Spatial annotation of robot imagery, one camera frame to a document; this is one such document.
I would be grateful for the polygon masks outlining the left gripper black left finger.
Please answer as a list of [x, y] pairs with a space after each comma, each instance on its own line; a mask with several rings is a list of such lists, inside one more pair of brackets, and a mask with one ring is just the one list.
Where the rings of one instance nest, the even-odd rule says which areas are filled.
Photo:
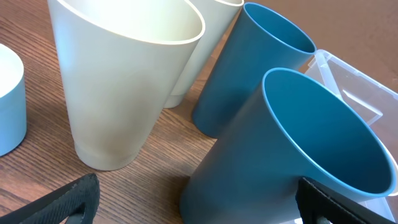
[[2, 216], [1, 223], [92, 224], [99, 204], [100, 183], [97, 175], [91, 173]]

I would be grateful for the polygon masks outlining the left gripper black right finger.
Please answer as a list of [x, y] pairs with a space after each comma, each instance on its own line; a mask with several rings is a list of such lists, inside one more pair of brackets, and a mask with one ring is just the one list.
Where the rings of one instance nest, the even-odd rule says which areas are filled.
[[295, 200], [304, 224], [395, 224], [309, 177], [299, 179]]

